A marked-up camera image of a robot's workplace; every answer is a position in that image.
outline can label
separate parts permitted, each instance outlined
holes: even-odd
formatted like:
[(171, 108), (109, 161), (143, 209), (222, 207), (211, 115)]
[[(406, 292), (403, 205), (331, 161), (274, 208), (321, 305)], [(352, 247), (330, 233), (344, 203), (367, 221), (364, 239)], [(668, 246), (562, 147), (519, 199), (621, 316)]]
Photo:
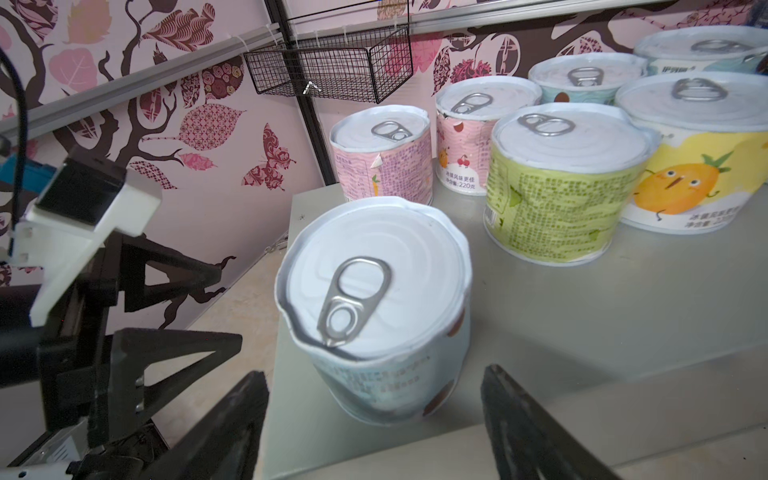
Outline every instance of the can label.
[(768, 179), (768, 132), (701, 133), (638, 123), (663, 137), (624, 210), (627, 220), (671, 233), (723, 227)]
[(393, 150), (374, 153), (333, 150), (339, 182), (348, 200), (391, 195), (417, 204), (432, 201), (432, 138), (429, 131)]
[(464, 363), (467, 306), (447, 334), (396, 361), (353, 368), (313, 356), (313, 363), (339, 404), (358, 420), (387, 425), (429, 415), (448, 398)]
[(437, 113), (438, 179), (462, 194), (485, 194), (496, 120), (461, 120)]
[(723, 60), (685, 60), (678, 58), (648, 58), (649, 75), (681, 73), (685, 71), (734, 71), (755, 73), (768, 51)]
[(541, 103), (571, 102), (578, 104), (613, 105), (614, 97), (618, 90), (618, 88), (608, 88), (605, 90), (575, 91), (565, 88), (545, 87), (542, 85), (541, 91), (543, 92), (543, 95), (541, 96)]
[(493, 149), (488, 176), (488, 232), (533, 260), (568, 263), (600, 253), (645, 163), (608, 174), (528, 167)]

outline cartoon mouth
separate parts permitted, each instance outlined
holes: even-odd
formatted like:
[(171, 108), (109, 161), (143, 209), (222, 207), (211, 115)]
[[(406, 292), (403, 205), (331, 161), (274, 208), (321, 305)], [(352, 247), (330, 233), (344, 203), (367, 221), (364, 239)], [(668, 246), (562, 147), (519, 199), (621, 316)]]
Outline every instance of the cartoon mouth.
[(681, 182), (682, 180), (683, 180), (683, 178), (682, 178), (682, 177), (678, 177), (678, 178), (675, 178), (675, 179), (674, 179), (674, 182), (672, 182), (671, 184), (667, 185), (667, 187), (666, 187), (666, 188), (664, 188), (664, 189), (665, 189), (665, 190), (669, 190), (669, 189), (671, 189), (672, 187), (674, 187), (675, 185), (677, 185), (677, 183), (678, 183), (678, 182)]

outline wire basket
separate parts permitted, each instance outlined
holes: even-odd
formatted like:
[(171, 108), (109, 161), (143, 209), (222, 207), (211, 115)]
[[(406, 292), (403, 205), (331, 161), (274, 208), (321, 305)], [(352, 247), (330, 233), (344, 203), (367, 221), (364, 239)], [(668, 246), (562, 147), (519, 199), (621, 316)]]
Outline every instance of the wire basket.
[(260, 94), (381, 103), (413, 76), (409, 26), (280, 41), (245, 54)]

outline pink can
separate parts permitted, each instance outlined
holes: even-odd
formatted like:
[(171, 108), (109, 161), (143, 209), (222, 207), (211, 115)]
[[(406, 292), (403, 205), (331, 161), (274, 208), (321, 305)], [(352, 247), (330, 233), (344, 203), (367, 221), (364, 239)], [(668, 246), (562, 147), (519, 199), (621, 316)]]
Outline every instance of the pink can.
[(396, 196), (432, 202), (432, 139), (421, 108), (359, 111), (331, 129), (336, 172), (347, 200)]
[(443, 88), (435, 98), (437, 178), (460, 194), (485, 195), (494, 125), (540, 101), (541, 87), (518, 77), (470, 78)]

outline white can lid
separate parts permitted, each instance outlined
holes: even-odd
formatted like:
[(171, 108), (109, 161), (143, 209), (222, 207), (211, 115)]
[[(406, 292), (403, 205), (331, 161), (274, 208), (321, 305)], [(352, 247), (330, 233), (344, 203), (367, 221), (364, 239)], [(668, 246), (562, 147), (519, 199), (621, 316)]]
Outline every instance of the white can lid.
[(443, 88), (435, 97), (441, 114), (477, 121), (498, 120), (540, 100), (541, 87), (506, 75), (469, 78)]
[(606, 90), (642, 77), (647, 64), (645, 58), (628, 53), (562, 55), (534, 65), (528, 78), (551, 88)]
[(626, 84), (616, 104), (629, 115), (716, 132), (768, 131), (768, 77), (725, 71), (654, 75)]
[(502, 118), (493, 141), (519, 164), (575, 174), (604, 174), (645, 161), (659, 134), (636, 127), (620, 108), (554, 103), (521, 108)]
[(331, 145), (348, 152), (386, 151), (421, 137), (429, 115), (409, 105), (383, 105), (351, 114), (331, 128)]
[[(334, 274), (353, 257), (383, 261), (391, 281), (357, 336), (326, 349), (320, 313)], [(376, 266), (353, 264), (339, 286), (346, 295), (366, 298), (382, 278)], [(275, 298), (298, 342), (379, 359), (419, 348), (450, 329), (471, 283), (468, 242), (443, 212), (400, 197), (371, 197), (336, 207), (304, 229), (277, 274)]]
[(738, 25), (712, 25), (660, 31), (640, 40), (635, 55), (649, 58), (723, 60), (768, 48), (768, 30)]

